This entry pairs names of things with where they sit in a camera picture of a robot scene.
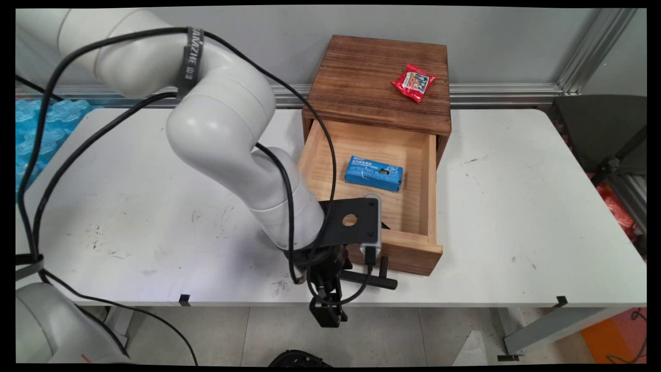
wooden drawer cabinet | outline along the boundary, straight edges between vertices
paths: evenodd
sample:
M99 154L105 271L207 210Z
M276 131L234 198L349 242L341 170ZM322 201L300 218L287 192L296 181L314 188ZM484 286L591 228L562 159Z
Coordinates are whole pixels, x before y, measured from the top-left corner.
M330 132L337 160L337 199L378 194L381 254L388 267L429 275L443 248L436 244L436 168L452 131L444 45L333 35L307 100ZM438 76L422 102L405 97L391 85L407 64ZM319 200L331 193L331 155L315 117L302 110L306 141L299 170ZM404 167L398 193L344 181L355 155ZM363 257L349 247L352 262Z

white table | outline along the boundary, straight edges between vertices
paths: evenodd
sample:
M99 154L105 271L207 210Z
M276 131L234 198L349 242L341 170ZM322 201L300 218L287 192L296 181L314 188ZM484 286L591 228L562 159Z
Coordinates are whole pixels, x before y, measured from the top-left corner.
M122 111L85 117L27 191L31 216L66 156ZM46 267L81 293L128 305L178 306L181 294L192 306L309 303L240 200L175 156L169 113L138 112L64 175L42 221ZM533 324L506 326L508 351L523 353L646 305L645 263L544 113L454 110L452 123L436 181L443 257L431 276L392 271L396 291L368 287L348 306L552 307L565 296ZM298 159L300 111L277 110L260 142ZM27 252L18 209L16 252ZM357 288L343 283L347 294Z

floor tile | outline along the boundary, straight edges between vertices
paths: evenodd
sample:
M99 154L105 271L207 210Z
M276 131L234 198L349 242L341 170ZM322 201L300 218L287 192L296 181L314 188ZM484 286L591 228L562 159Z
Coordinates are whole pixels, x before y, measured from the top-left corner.
M426 365L418 309L345 311L348 322L320 328L307 307L251 308L241 365L266 367L288 349L306 351L333 367Z
M522 308L526 324L549 309ZM535 348L519 362L498 362L504 355L504 331L495 308L421 308L420 321L429 366L451 365L472 330L480 330L485 342L489 365L594 363L583 337L576 333Z
M450 366L472 330L482 332L489 365L503 354L498 347L499 321L488 308L420 308L422 335L429 366Z
M151 307L144 308L170 322L186 336L200 365L241 363L249 308ZM160 321L134 313L128 328L127 351L140 364L191 365L186 344Z
M464 365L488 365L482 331L471 331L471 334L461 347L459 355L452 362L452 367Z

black strap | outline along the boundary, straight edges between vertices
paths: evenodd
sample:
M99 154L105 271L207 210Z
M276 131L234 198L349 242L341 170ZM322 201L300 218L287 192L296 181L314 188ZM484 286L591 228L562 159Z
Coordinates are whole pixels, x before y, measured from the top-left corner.
M197 84L204 48L204 31L201 28L188 27L188 43L184 47L184 62L181 64L177 81L177 99L183 99Z
M25 277L29 277L32 274L39 272L44 268L44 255L39 255L37 262L32 260L31 254L17 254L16 255L16 266L20 265L29 265L23 267L22 269L16 270L16 281L19 281Z

blue box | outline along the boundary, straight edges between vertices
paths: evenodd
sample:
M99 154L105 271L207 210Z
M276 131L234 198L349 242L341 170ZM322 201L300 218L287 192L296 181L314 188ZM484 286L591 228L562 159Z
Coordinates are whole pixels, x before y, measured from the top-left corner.
M358 185L397 192L402 185L404 168L351 156L344 180Z

